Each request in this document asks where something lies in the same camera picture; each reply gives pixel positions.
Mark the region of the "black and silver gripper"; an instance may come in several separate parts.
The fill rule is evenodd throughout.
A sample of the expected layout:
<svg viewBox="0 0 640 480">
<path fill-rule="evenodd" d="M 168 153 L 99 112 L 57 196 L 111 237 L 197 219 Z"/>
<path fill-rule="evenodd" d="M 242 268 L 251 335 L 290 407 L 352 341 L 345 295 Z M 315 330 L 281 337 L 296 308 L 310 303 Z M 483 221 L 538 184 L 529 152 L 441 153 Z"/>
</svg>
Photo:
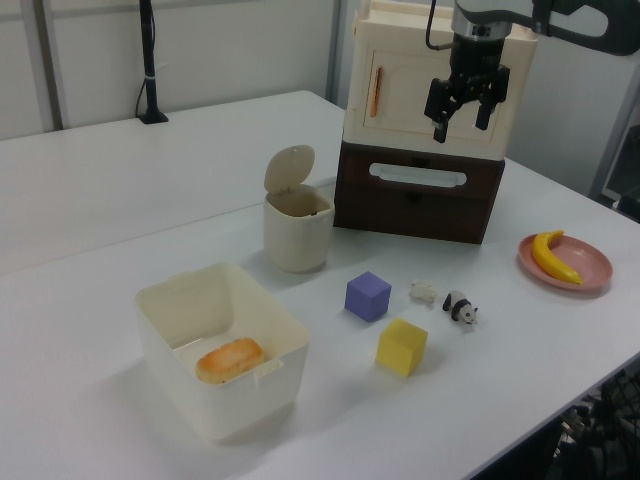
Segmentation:
<svg viewBox="0 0 640 480">
<path fill-rule="evenodd" d="M 510 77 L 510 69 L 500 65 L 505 39 L 511 33 L 509 22 L 470 20 L 455 8 L 451 27 L 454 37 L 450 79 L 432 80 L 424 109 L 424 115 L 432 120 L 433 138 L 438 143 L 446 141 L 450 119 L 469 102 L 464 81 L 488 76 L 478 98 L 475 123 L 485 131 L 496 106 L 506 100 Z"/>
</svg>

